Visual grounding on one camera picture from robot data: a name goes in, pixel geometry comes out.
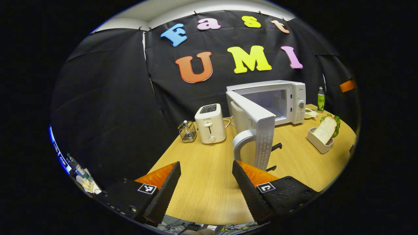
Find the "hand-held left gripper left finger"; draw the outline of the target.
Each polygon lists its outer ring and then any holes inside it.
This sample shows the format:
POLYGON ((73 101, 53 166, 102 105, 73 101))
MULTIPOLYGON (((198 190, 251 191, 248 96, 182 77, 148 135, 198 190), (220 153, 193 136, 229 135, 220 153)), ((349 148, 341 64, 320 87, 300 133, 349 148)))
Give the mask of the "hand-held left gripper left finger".
POLYGON ((165 216, 181 174, 180 162, 173 162, 136 180, 122 179, 95 199, 125 217, 157 226, 165 216))

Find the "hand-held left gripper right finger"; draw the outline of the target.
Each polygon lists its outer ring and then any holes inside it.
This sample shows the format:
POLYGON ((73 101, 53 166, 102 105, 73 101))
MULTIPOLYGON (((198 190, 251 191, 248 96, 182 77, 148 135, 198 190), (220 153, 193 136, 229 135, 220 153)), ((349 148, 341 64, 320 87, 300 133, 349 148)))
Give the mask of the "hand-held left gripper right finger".
POLYGON ((245 162, 235 160, 233 176, 258 224, 291 217, 320 193, 291 176, 275 177, 245 162))

